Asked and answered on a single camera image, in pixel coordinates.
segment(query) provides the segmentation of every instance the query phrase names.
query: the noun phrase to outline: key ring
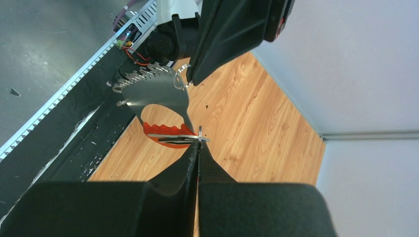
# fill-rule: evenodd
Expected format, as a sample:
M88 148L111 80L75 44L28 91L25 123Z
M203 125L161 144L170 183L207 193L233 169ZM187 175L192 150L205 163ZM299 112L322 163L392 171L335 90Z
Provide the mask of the key ring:
M190 81L190 82L188 82L187 84L185 84L184 82L183 82L183 79L182 79L182 77L180 76L180 74L185 70L185 69L187 69L187 68L190 68L192 65L190 65L190 64L185 64L185 65L183 65L182 67L180 67L177 71L176 71L176 74L174 75L174 77L173 77L173 84L174 84L174 87L176 88L176 89L178 89L178 90L184 90L184 89L186 89L186 88L188 88L191 84L192 84L192 81ZM176 85L176 82L177 81L181 81L182 82L182 84L183 84L183 86L181 86L181 87L179 87L179 86L177 86Z

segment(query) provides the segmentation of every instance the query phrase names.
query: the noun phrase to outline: orange handle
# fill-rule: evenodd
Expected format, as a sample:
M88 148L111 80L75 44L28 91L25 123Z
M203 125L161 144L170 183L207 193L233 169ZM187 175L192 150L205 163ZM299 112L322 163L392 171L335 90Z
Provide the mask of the orange handle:
M156 124L150 126L148 123L143 123L144 134L148 136L148 134L160 134L160 135L196 135L195 133L191 132L185 124L182 124L180 128L173 126L168 127L166 125L157 126ZM165 147L170 148L187 148L189 144L169 144L164 142L159 142L159 137L150 137L151 140L163 145Z

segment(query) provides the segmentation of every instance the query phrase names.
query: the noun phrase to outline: wood grain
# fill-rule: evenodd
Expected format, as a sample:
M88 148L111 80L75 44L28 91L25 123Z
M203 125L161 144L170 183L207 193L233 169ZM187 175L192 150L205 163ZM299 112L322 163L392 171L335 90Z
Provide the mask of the wood grain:
M188 91L195 130L202 125L214 159L237 181L315 184L324 144L251 53ZM179 115L156 105L142 118L182 123ZM134 119L90 180L148 180L184 151L151 141Z

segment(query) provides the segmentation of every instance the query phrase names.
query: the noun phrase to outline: wire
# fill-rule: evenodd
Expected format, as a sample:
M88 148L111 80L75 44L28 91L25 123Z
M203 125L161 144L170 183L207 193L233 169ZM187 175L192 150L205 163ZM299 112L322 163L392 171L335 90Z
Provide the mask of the wire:
M138 56L140 56L142 59L144 59L145 61L148 61L148 60L150 60L150 57L148 57L148 58L144 58L144 56L143 55L141 55L139 52L137 52L137 51L135 51L135 49L133 49L133 48L130 48L130 47L122 47L121 49L125 49L125 52L128 52L128 49L130 49L130 50L132 50L132 51L134 51Z

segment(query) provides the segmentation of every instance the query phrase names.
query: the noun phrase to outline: debris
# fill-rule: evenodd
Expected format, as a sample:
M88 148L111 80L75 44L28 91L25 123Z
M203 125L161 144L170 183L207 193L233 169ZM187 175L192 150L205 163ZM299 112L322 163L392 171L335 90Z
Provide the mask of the debris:
M10 94L12 94L12 95L14 95L14 96L17 96L17 97L20 97L20 93L19 92L17 92L15 89L11 89L10 90Z

